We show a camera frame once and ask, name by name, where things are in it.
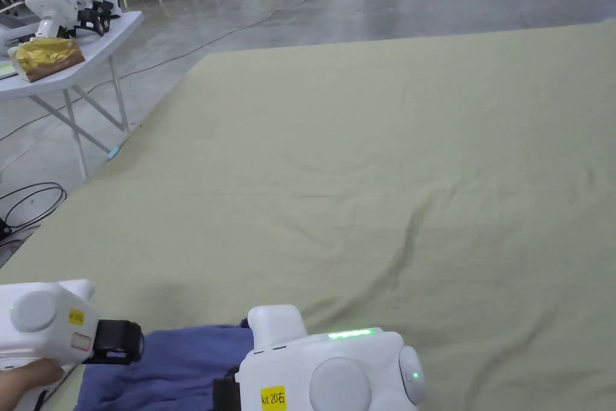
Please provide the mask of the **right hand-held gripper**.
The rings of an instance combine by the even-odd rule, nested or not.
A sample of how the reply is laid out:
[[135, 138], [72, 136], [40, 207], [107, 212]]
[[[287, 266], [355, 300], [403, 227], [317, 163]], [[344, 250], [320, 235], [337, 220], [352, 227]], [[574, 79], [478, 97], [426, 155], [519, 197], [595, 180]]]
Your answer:
[[309, 335], [293, 305], [252, 308], [254, 347], [213, 382], [214, 410], [417, 410], [416, 350], [379, 327]]

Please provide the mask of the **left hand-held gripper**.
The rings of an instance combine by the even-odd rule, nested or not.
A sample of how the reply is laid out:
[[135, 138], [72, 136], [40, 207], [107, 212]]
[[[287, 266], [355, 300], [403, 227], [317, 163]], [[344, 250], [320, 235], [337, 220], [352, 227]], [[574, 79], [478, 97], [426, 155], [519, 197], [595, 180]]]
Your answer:
[[141, 360], [144, 335], [128, 320], [103, 319], [87, 279], [1, 285], [1, 370], [53, 360], [65, 379], [82, 364]]

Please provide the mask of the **person's left hand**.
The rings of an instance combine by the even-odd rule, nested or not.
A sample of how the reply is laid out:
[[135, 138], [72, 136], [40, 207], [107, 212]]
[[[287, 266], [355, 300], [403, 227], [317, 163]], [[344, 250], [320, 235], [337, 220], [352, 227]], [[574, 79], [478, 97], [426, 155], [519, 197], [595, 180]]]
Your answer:
[[1, 410], [14, 410], [27, 392], [54, 384], [63, 375], [63, 368], [50, 359], [1, 371]]

